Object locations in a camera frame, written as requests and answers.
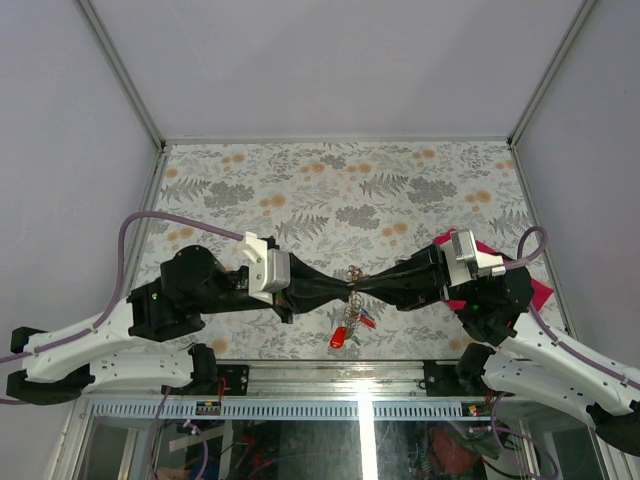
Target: keychain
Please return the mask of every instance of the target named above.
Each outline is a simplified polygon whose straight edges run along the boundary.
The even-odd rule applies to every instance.
[[[362,276],[363,273],[361,269],[355,265],[349,265],[349,283],[355,283]],[[341,325],[333,332],[329,346],[331,346],[331,348],[341,348],[345,340],[353,337],[361,323],[369,328],[376,328],[376,322],[364,308],[362,295],[356,291],[352,291],[349,295],[349,301],[344,307],[342,321],[340,322]]]

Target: glass panel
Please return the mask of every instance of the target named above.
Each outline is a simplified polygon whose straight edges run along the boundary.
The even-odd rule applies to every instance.
[[[501,421],[539,441],[558,462],[560,479],[605,478],[589,432],[583,425],[552,410],[522,421],[513,415],[526,405],[514,408],[505,402],[504,407],[507,413],[501,416]],[[361,421],[229,422],[225,436],[224,421],[194,421],[207,437],[208,466],[202,477],[205,480],[353,480],[363,478],[363,468],[367,466],[364,478],[530,478],[520,477],[518,470],[501,454],[493,433],[484,428],[487,422],[377,421],[373,425],[373,447],[369,452],[366,452],[367,439],[361,435]],[[151,423],[150,420],[102,419],[94,426],[92,444],[87,446],[85,461],[76,478],[153,478],[149,476],[147,449]],[[202,467],[202,441],[191,434],[190,428],[183,427],[183,423],[160,422],[154,451],[159,480],[191,480]],[[131,430],[139,434],[130,468],[125,472],[129,476],[119,477],[122,465],[126,465],[123,456]],[[504,438],[504,443],[523,465],[529,465],[528,468],[537,465],[542,475],[552,474],[549,461],[537,448],[528,453],[526,445],[514,437]]]

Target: black cable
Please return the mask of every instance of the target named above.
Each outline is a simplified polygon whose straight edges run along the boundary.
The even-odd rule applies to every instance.
[[[233,447],[234,445],[244,445],[243,443],[237,443],[237,442],[233,442],[231,445],[229,445],[227,448],[225,448],[223,451],[221,451],[218,455],[222,456],[222,454],[224,452],[226,452],[227,450],[229,450],[231,447]]]
[[[496,472],[498,475],[502,475],[504,478],[514,478],[515,480],[522,480],[522,475],[511,475],[510,473],[505,473],[502,470],[498,470],[496,467],[494,467],[493,465],[491,465],[489,462],[487,462],[486,460],[484,461],[484,464],[489,467],[491,470],[493,470],[494,472]]]

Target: red fabric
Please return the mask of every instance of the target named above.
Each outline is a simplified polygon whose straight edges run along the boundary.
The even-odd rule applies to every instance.
[[[456,444],[440,427],[429,430],[436,465],[448,475],[461,475],[473,468],[480,457]]]
[[[433,240],[433,243],[436,245],[442,245],[445,242],[451,240],[451,232],[455,231],[455,228],[452,228],[444,235],[440,235]],[[482,253],[497,253],[493,248],[485,245],[482,242],[476,240],[476,248],[479,252]],[[547,287],[546,285],[541,284],[536,279],[531,279],[531,286],[533,287],[533,306],[536,307],[536,310],[540,310],[545,302],[549,299],[551,294],[553,293],[553,289]],[[464,308],[463,300],[452,300],[450,302],[446,302],[451,310],[460,310]]]

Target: red object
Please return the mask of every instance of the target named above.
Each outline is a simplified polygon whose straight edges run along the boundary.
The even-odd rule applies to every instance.
[[[436,465],[445,474],[461,475],[473,468],[480,457],[456,444],[441,427],[429,430],[429,439],[433,445]]]
[[[445,242],[451,240],[451,232],[454,232],[455,228],[452,228],[444,235],[440,235],[433,240],[435,245],[442,245]],[[476,248],[479,252],[482,253],[498,253],[493,248],[485,245],[482,242],[476,240]],[[533,287],[533,306],[536,307],[536,310],[540,310],[545,302],[549,299],[551,294],[553,293],[553,289],[547,287],[546,285],[541,284],[535,279],[531,279],[531,286]],[[463,300],[452,300],[450,302],[446,302],[451,310],[461,310],[464,308],[465,301]]]
[[[222,412],[222,397],[227,389],[227,380],[224,377],[218,379],[218,404],[220,405],[220,412]]]
[[[247,435],[246,433],[242,434],[242,441],[244,443],[248,443],[249,445],[255,445],[256,441],[254,440],[253,437],[250,437],[249,435]]]
[[[329,345],[331,348],[340,348],[344,345],[344,340],[347,336],[347,327],[338,327],[336,331],[333,332],[333,337],[331,337],[331,341]]]
[[[369,328],[376,328],[376,322],[371,320],[366,315],[363,315],[362,313],[358,316],[358,320],[360,320],[360,322],[364,323]]]

